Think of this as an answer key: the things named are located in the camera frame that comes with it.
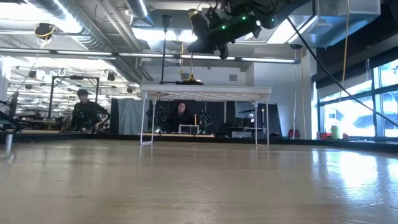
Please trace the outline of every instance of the railing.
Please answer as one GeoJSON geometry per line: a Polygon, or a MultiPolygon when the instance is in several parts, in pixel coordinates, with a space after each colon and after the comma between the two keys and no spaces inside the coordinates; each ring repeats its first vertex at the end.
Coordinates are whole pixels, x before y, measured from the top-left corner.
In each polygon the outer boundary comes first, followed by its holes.
{"type": "Polygon", "coordinates": [[[22,129],[17,120],[15,120],[14,118],[12,118],[12,117],[6,115],[5,113],[3,113],[2,111],[0,111],[0,120],[2,120],[2,119],[5,119],[8,122],[10,122],[11,124],[13,124],[16,127],[16,129],[9,132],[4,128],[0,128],[0,134],[16,134],[17,132],[19,132],[22,129]]]}

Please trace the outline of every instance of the light stand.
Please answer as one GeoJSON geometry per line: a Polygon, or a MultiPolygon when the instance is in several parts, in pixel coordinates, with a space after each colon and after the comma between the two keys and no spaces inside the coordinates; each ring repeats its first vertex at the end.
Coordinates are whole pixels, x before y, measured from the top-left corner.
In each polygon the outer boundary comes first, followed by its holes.
{"type": "Polygon", "coordinates": [[[166,33],[167,33],[167,28],[170,27],[170,21],[172,20],[172,17],[169,15],[162,15],[162,24],[164,27],[164,41],[163,41],[163,58],[162,58],[162,79],[160,81],[160,84],[164,84],[163,82],[163,77],[164,77],[164,58],[166,54],[166,33]]]}

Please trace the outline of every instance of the person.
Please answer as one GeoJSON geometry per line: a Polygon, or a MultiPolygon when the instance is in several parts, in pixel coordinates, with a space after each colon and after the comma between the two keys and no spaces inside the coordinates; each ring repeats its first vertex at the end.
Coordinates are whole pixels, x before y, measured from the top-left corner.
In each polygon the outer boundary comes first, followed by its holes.
{"type": "Polygon", "coordinates": [[[188,112],[185,103],[180,103],[177,108],[169,114],[169,132],[178,132],[180,124],[193,125],[195,119],[188,112]]]}
{"type": "Polygon", "coordinates": [[[70,129],[75,131],[91,130],[98,126],[108,117],[105,108],[95,102],[88,100],[87,90],[77,91],[80,102],[75,104],[72,112],[72,121],[70,129]],[[98,113],[101,113],[101,119],[98,121],[98,113]]]}

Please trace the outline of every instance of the dark jacket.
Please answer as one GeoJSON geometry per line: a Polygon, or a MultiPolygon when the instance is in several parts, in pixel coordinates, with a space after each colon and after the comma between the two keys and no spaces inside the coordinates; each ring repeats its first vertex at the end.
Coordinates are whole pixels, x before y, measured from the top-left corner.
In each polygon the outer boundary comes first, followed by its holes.
{"type": "Polygon", "coordinates": [[[98,113],[107,114],[108,112],[99,104],[91,101],[75,104],[70,128],[77,131],[82,128],[92,129],[97,123],[98,113]]]}
{"type": "Polygon", "coordinates": [[[190,113],[185,110],[181,116],[178,115],[178,110],[175,110],[169,114],[168,124],[169,132],[178,132],[180,124],[195,124],[195,119],[190,115],[190,113]]]}

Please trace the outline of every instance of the red object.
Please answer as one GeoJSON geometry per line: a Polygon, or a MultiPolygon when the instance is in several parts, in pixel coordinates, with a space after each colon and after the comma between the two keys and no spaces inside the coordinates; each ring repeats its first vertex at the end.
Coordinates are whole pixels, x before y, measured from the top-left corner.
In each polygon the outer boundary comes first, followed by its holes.
{"type": "MultiPolygon", "coordinates": [[[[287,134],[287,136],[289,137],[289,138],[293,138],[293,129],[290,129],[289,130],[289,133],[287,134]]],[[[299,133],[299,131],[296,129],[296,131],[294,132],[294,138],[296,139],[296,138],[300,138],[300,133],[299,133]]]]}
{"type": "Polygon", "coordinates": [[[331,133],[319,133],[319,139],[325,140],[331,137],[331,133]]]}

